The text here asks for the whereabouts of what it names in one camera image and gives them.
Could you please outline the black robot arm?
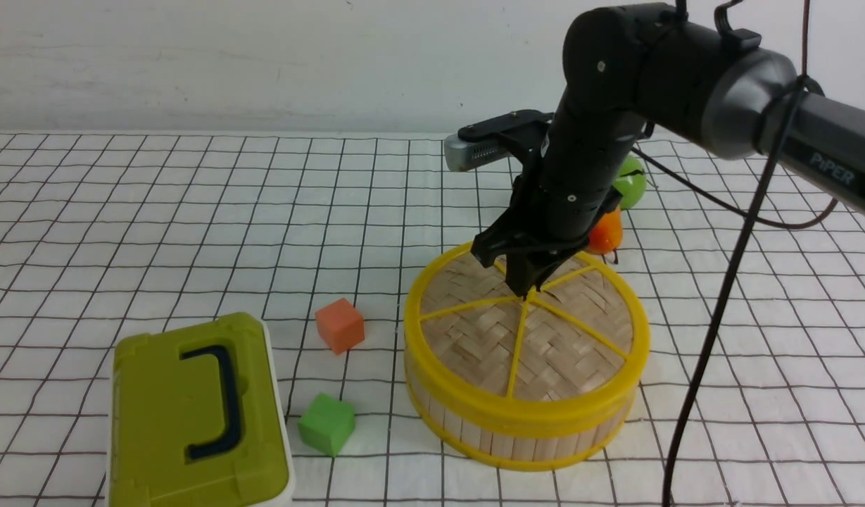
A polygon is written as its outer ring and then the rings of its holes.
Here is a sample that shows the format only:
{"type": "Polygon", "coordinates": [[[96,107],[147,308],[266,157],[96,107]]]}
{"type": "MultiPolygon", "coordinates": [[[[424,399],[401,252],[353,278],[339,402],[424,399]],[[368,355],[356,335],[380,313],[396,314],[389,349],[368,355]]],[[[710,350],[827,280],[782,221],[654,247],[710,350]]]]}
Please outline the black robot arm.
{"type": "Polygon", "coordinates": [[[462,128],[470,170],[510,154],[522,163],[510,204],[474,238],[483,267],[503,259],[517,296],[543,283],[587,247],[590,231],[618,203],[612,184],[647,125],[710,154],[775,158],[865,215],[865,111],[811,88],[761,37],[712,28],[664,3],[597,8],[571,23],[563,44],[565,89],[553,113],[522,109],[462,128]]]}

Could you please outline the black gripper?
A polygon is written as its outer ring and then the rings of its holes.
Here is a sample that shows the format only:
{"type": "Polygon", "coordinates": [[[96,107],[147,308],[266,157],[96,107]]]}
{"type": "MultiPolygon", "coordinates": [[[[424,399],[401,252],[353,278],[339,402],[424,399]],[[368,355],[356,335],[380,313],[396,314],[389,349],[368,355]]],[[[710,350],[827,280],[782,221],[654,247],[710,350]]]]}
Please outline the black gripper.
{"type": "Polygon", "coordinates": [[[506,211],[478,234],[471,253],[484,267],[504,257],[504,282],[522,299],[567,261],[585,251],[589,234],[605,213],[619,208],[621,194],[608,187],[602,199],[579,206],[579,196],[553,199],[528,177],[518,176],[506,211]]]}

